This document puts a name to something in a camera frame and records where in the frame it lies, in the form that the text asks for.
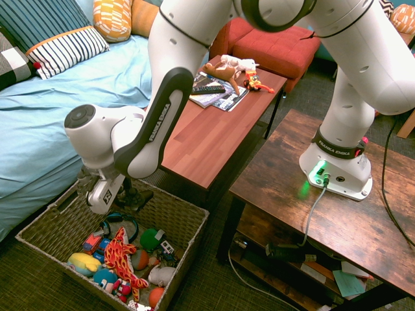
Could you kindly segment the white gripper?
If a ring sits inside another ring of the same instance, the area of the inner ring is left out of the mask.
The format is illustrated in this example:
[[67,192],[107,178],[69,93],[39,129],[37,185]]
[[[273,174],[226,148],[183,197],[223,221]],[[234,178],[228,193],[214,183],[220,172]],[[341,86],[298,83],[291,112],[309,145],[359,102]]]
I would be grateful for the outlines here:
[[112,203],[125,207],[125,196],[130,194],[132,182],[130,178],[119,174],[116,178],[102,179],[100,176],[88,174],[86,203],[92,212],[106,214]]

